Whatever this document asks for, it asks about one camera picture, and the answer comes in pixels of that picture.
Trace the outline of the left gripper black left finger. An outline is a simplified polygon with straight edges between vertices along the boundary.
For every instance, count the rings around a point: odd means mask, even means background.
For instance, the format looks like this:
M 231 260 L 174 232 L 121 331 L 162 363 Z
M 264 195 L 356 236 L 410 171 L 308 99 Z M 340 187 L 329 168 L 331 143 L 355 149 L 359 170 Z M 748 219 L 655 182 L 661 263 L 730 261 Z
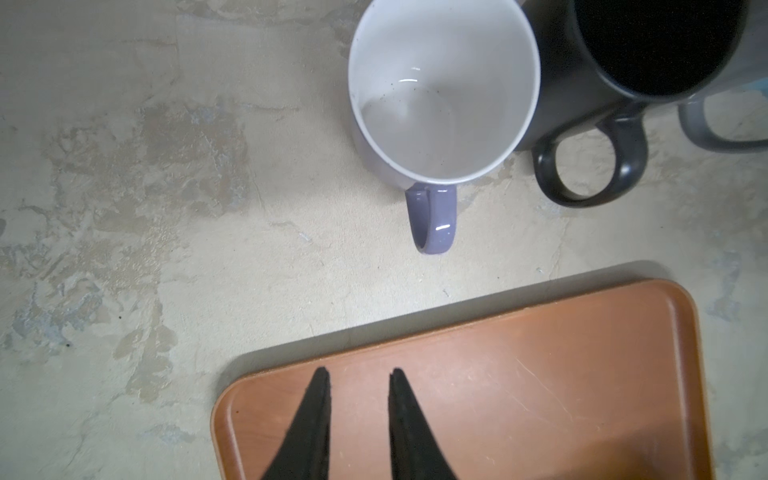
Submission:
M 262 479 L 327 479 L 330 423 L 330 375 L 325 367 L 318 367 Z

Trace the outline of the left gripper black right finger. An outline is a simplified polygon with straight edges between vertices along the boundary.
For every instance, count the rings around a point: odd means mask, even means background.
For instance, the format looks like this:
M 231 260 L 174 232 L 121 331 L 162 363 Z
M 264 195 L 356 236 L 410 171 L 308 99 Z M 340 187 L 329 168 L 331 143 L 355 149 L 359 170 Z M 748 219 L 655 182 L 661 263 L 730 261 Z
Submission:
M 388 415 L 393 479 L 456 479 L 400 368 L 389 377 Z

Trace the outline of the purple mug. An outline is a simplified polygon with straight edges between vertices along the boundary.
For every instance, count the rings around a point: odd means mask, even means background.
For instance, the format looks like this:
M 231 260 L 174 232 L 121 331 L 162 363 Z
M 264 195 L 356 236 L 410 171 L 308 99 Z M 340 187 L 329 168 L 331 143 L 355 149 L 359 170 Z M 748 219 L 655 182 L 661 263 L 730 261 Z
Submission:
M 355 148 L 406 199 L 416 248 L 447 252 L 457 188 L 520 143 L 539 98 L 537 42 L 515 1 L 374 1 L 347 85 Z

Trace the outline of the black mug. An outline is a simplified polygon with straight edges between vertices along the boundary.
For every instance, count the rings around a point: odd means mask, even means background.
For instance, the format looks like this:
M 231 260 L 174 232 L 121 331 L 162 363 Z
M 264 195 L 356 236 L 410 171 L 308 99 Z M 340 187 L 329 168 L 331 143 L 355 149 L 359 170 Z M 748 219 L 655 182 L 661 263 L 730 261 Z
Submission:
M 627 194 L 649 149 L 648 108 L 699 93 L 726 67 L 747 23 L 746 1 L 526 1 L 538 45 L 541 86 L 520 149 L 532 154 L 539 187 L 554 203 L 588 208 Z M 557 170 L 566 138 L 596 128 L 610 140 L 614 170 L 588 196 Z

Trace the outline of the grey mug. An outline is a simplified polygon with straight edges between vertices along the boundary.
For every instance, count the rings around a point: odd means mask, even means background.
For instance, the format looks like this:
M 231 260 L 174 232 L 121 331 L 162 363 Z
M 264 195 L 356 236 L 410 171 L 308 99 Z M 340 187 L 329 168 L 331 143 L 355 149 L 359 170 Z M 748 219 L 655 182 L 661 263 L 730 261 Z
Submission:
M 722 154 L 767 150 L 767 3 L 749 1 L 735 49 L 720 73 L 678 106 L 685 136 Z

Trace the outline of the brown plastic tray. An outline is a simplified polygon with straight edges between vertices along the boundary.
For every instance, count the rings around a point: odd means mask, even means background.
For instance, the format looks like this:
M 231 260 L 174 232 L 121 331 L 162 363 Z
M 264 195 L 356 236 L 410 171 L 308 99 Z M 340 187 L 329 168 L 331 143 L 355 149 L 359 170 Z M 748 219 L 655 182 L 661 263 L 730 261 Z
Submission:
M 710 479 L 698 310 L 647 280 L 264 370 L 217 399 L 225 479 L 258 479 L 310 379 L 331 385 L 333 479 L 388 479 L 401 369 L 461 479 Z

